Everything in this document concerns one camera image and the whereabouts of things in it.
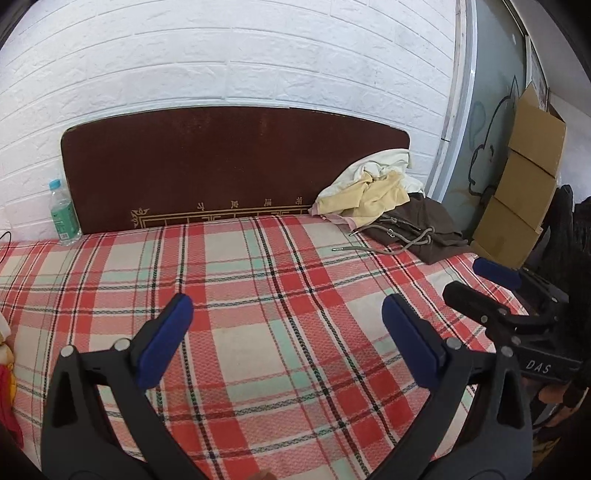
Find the white yellow pink shirt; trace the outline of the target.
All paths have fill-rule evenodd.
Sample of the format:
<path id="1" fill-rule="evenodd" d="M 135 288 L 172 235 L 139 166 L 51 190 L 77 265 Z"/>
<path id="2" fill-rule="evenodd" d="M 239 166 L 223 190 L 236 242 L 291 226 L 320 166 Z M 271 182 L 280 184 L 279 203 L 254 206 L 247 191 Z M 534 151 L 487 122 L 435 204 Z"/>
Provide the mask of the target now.
<path id="1" fill-rule="evenodd" d="M 410 176 L 408 149 L 389 149 L 349 165 L 318 194 L 308 210 L 349 231 L 370 225 L 385 212 L 405 205 L 411 194 L 424 194 L 424 184 Z"/>

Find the folded cardboard box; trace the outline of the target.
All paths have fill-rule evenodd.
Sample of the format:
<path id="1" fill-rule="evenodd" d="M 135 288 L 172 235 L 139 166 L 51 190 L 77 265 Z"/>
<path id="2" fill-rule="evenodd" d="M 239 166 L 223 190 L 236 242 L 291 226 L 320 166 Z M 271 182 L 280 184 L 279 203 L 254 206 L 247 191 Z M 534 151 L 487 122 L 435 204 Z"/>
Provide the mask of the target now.
<path id="1" fill-rule="evenodd" d="M 478 255 L 512 269 L 524 265 L 542 234 L 565 138 L 566 124 L 540 107 L 529 84 L 517 102 L 505 169 L 473 236 Z"/>

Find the red yellow folded cloth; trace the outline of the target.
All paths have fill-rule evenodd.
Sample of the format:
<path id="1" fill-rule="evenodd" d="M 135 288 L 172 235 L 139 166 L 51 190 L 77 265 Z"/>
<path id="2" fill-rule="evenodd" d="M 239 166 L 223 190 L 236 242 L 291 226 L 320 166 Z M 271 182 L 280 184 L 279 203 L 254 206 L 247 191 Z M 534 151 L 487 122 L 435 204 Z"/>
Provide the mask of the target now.
<path id="1" fill-rule="evenodd" d="M 24 447 L 23 434 L 13 412 L 17 384 L 13 371 L 15 357 L 7 344 L 7 340 L 11 336 L 11 329 L 4 315 L 1 315 L 0 324 L 1 426 L 7 430 L 9 438 L 22 449 Z"/>

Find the red plaid bed sheet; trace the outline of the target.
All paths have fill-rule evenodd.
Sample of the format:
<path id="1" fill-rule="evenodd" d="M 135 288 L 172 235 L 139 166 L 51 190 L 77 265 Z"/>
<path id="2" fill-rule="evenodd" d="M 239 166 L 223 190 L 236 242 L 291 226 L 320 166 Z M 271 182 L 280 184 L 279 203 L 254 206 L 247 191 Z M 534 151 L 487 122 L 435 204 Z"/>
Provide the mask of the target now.
<path id="1" fill-rule="evenodd" d="M 515 312 L 510 292 L 463 254 L 434 265 L 356 251 L 310 216 L 242 218 L 1 248 L 1 311 L 15 355 L 14 415 L 41 457 L 49 380 L 66 345 L 82 352 L 132 337 L 182 292 L 194 319 L 147 398 L 214 479 L 269 470 L 281 479 L 363 479 L 419 413 L 419 388 L 388 335 L 384 299 L 403 295 L 443 337 L 491 348 L 449 309 L 461 281 Z"/>

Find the clear plastic water bottle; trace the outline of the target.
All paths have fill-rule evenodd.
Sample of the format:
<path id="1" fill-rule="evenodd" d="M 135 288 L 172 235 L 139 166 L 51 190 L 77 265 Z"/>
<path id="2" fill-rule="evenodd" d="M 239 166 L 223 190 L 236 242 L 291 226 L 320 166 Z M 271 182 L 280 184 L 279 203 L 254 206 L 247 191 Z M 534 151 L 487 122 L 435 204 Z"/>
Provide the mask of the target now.
<path id="1" fill-rule="evenodd" d="M 67 187 L 60 179 L 49 182 L 50 214 L 58 240 L 62 245 L 75 243 L 81 237 L 81 227 Z"/>

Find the dark brown wooden headboard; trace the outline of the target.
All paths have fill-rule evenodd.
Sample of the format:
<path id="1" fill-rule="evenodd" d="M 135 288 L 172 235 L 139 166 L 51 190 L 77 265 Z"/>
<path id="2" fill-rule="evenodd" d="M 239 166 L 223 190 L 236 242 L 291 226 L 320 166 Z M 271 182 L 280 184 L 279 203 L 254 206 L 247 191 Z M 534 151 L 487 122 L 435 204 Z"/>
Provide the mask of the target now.
<path id="1" fill-rule="evenodd" d="M 303 214 L 346 167 L 405 149 L 405 131 L 297 108 L 190 107 L 66 130 L 66 181 L 86 234 Z"/>

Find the brown drawstring hoodie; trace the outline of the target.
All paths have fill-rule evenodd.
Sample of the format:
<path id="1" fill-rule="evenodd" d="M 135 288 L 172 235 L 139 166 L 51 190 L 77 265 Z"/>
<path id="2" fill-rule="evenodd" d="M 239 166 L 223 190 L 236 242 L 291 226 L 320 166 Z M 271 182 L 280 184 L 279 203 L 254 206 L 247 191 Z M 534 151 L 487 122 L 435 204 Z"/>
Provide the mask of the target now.
<path id="1" fill-rule="evenodd" d="M 427 265 L 472 251 L 470 242 L 446 208 L 419 193 L 411 194 L 404 205 L 384 212 L 377 220 L 351 232 L 353 238 L 363 235 L 374 240 L 377 247 L 352 245 L 335 248 L 335 251 L 362 251 L 386 256 L 410 252 Z"/>

